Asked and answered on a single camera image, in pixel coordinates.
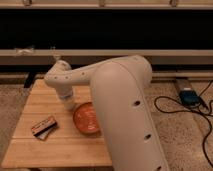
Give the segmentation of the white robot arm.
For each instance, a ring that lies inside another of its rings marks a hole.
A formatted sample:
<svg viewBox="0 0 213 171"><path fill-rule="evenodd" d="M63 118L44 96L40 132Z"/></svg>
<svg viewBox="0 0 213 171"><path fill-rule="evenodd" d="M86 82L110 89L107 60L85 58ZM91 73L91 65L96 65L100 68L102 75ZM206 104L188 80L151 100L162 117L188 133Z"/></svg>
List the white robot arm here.
<svg viewBox="0 0 213 171"><path fill-rule="evenodd" d="M140 55L112 58L73 70L57 61L45 75L70 107L74 85L87 85L115 171L170 171L146 102L150 63Z"/></svg>

